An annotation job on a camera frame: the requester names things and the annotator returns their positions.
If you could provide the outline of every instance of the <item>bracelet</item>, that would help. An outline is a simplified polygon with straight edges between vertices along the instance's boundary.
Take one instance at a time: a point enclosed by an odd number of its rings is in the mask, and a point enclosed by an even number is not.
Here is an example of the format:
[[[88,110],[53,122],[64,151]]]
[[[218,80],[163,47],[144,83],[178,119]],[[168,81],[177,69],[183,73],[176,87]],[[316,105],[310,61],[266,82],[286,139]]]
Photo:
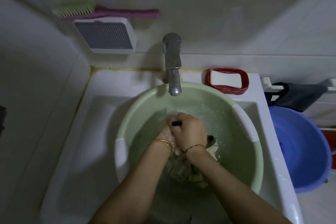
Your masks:
[[[170,155],[173,154],[173,145],[167,141],[167,140],[163,140],[163,139],[154,139],[153,141],[151,141],[147,146],[149,146],[152,142],[155,142],[155,141],[163,141],[163,142],[166,142],[168,146],[170,146]]]
[[[187,150],[185,150],[185,151],[183,151],[183,150],[181,150],[181,151],[182,151],[184,154],[186,154],[188,150],[190,150],[191,148],[193,148],[193,147],[195,147],[195,146],[199,146],[199,145],[202,146],[202,147],[204,147],[204,149],[206,149],[204,145],[196,144],[196,145],[193,145],[193,146],[189,147],[189,148],[188,148]]]

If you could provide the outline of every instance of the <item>green bristles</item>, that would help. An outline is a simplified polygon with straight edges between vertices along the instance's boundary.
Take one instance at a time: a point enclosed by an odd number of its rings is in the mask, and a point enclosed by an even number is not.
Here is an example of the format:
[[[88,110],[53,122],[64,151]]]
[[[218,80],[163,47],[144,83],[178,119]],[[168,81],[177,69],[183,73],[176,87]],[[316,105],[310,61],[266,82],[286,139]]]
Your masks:
[[[59,18],[92,14],[95,11],[96,3],[94,1],[85,1],[80,3],[68,3],[52,10]]]

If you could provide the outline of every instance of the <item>green basin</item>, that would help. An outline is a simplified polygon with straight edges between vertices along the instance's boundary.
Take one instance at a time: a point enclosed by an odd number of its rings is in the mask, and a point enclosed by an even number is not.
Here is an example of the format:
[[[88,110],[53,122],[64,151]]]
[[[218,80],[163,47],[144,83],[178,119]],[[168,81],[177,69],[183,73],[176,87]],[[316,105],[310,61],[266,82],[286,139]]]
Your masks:
[[[227,95],[211,87],[193,82],[181,82],[181,87],[179,96],[171,96],[168,85],[158,86],[140,96],[128,110],[115,143],[119,181],[157,135],[165,117],[185,112],[201,119],[208,134],[216,138],[220,164],[259,193],[263,179],[263,153],[246,113]],[[163,171],[149,222],[178,222],[189,219],[191,215],[200,223],[227,219],[211,188],[201,189],[188,182],[179,183]]]

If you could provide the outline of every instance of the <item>red soap dish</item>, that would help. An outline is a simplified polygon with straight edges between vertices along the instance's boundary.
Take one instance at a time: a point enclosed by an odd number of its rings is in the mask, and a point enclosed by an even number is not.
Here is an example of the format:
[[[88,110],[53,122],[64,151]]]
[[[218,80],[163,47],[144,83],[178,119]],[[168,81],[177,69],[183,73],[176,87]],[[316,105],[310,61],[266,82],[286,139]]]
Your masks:
[[[211,71],[217,71],[217,72],[220,72],[220,73],[227,73],[227,74],[240,74],[241,88],[237,89],[235,87],[226,86],[226,85],[213,86],[210,83],[210,72]],[[211,68],[211,69],[208,69],[208,71],[205,75],[204,83],[205,83],[205,85],[210,86],[210,87],[212,87],[216,90],[219,90],[219,91],[221,91],[222,93],[225,93],[225,94],[242,95],[249,88],[249,76],[247,75],[247,73],[245,71],[240,70],[240,69],[235,69],[235,68]]]

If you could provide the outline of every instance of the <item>sink countertop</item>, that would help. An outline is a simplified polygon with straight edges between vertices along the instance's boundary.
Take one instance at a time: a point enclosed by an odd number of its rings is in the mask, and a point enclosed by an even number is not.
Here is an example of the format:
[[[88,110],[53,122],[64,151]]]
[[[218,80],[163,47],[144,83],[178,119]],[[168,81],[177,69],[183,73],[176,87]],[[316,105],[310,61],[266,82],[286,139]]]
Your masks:
[[[41,208],[42,223],[87,223],[118,185],[113,149],[119,124],[134,97],[163,82],[162,72],[101,70],[85,91]],[[181,80],[202,83],[204,73],[181,72]],[[293,223],[302,224],[300,206],[281,153],[258,74],[249,74],[238,104],[257,106],[263,137],[264,180],[259,195]],[[267,168],[272,169],[269,178]],[[270,182],[275,184],[278,196]]]

